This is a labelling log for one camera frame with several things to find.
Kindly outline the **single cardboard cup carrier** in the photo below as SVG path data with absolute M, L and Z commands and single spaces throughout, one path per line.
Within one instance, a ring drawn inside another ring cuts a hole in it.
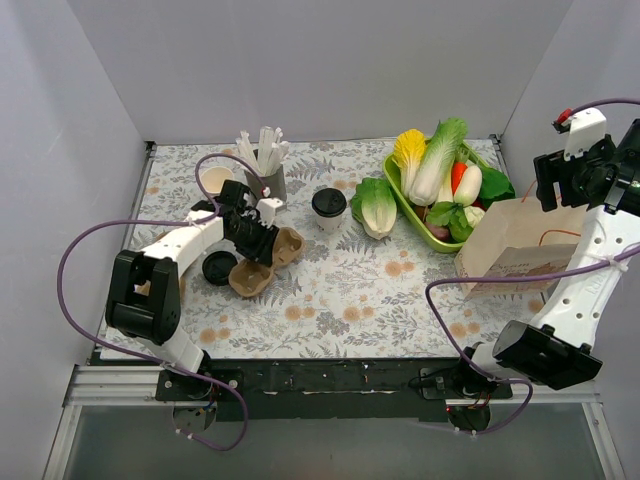
M 304 248 L 304 238 L 293 228 L 283 227 L 276 235 L 271 249 L 271 265 L 265 266 L 243 259 L 231 269 L 229 285 L 241 297 L 255 297 L 271 283 L 274 272 L 296 261 Z

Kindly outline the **brown paper bag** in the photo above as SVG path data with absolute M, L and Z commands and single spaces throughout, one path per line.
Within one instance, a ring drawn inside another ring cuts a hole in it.
M 454 260 L 457 275 L 523 277 L 565 270 L 586 210 L 559 206 L 545 212 L 533 196 L 492 204 Z

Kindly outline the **white paper coffee cup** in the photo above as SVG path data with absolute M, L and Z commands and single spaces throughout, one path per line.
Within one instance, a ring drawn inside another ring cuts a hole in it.
M 318 227 L 324 232 L 336 231 L 341 226 L 344 218 L 342 213 L 333 216 L 326 216 L 315 212 L 314 216 Z

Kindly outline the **black cup lid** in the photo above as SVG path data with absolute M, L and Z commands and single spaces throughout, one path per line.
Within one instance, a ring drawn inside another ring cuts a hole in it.
M 335 218 L 347 207 L 344 194 L 335 188 L 324 188 L 314 193 L 311 201 L 314 212 L 323 218 Z

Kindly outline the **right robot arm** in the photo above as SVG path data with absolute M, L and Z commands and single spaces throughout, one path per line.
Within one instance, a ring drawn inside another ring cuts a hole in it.
M 597 109 L 572 116 L 564 150 L 534 160 L 543 211 L 586 209 L 581 237 L 566 271 L 529 322 L 507 323 L 493 344 L 464 350 L 454 389 L 475 397 L 502 378 L 527 378 L 560 390 L 593 379 L 592 356 L 602 313 L 630 258 L 639 251 L 639 123 L 613 143 Z

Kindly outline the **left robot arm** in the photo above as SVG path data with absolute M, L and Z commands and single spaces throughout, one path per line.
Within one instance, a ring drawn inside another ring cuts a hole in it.
M 214 244 L 228 240 L 238 254 L 265 267 L 273 264 L 283 202 L 263 197 L 253 202 L 249 187 L 227 180 L 212 200 L 194 204 L 184 222 L 140 251 L 115 258 L 106 303 L 106 323 L 134 338 L 162 362 L 183 369 L 178 387 L 193 400 L 213 386 L 201 363 L 204 351 L 180 326 L 180 278 Z

